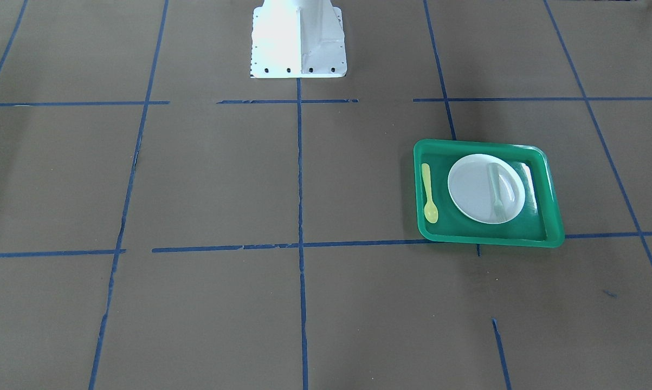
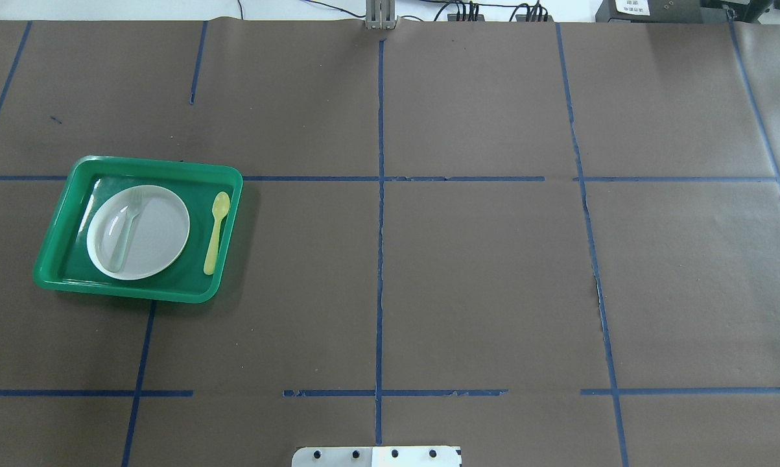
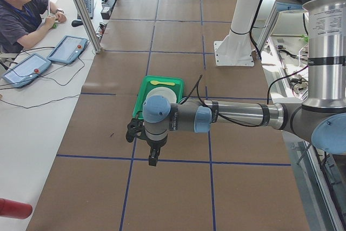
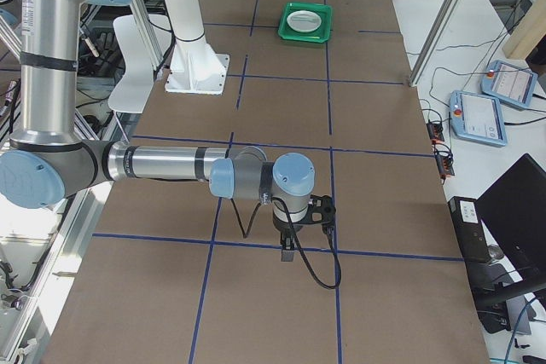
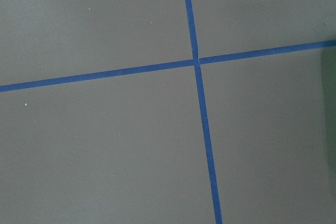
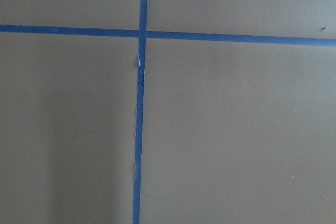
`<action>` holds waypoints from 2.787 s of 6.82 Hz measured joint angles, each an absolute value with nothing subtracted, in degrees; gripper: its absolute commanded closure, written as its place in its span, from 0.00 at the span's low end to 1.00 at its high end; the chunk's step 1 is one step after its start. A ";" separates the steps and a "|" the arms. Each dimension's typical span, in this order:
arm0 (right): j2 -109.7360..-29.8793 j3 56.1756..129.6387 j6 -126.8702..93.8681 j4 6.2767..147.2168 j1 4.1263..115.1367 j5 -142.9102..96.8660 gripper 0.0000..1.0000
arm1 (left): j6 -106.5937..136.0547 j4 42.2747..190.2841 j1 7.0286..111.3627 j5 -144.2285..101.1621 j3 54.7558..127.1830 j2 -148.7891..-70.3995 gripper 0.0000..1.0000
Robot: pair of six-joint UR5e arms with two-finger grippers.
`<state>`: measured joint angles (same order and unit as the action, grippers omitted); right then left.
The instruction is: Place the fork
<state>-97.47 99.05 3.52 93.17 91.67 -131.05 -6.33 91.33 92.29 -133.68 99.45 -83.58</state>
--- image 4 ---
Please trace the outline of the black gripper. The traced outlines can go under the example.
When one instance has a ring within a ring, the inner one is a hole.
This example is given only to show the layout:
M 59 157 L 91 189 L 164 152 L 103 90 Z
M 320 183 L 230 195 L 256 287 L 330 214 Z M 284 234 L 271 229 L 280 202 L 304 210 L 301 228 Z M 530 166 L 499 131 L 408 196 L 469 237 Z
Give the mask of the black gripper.
M 293 237 L 292 229 L 289 227 L 289 223 L 278 218 L 276 215 L 273 216 L 274 227 L 280 232 L 281 235 L 281 261 L 282 262 L 292 262 L 294 258 L 294 244 L 291 237 Z M 298 233 L 305 223 L 303 221 L 293 222 L 293 230 Z

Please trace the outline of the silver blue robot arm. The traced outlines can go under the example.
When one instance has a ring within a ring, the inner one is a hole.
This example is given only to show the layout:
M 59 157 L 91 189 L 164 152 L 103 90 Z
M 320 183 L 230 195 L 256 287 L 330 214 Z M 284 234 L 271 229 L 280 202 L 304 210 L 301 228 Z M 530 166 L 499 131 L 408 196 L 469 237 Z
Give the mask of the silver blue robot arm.
M 269 161 L 257 147 L 144 147 L 79 138 L 74 130 L 78 35 L 83 3 L 131 0 L 22 0 L 21 123 L 1 157 L 1 192 L 15 205 L 53 205 L 106 180 L 207 182 L 230 200 L 272 204 L 282 259 L 301 252 L 311 223 L 315 170 L 299 153 Z

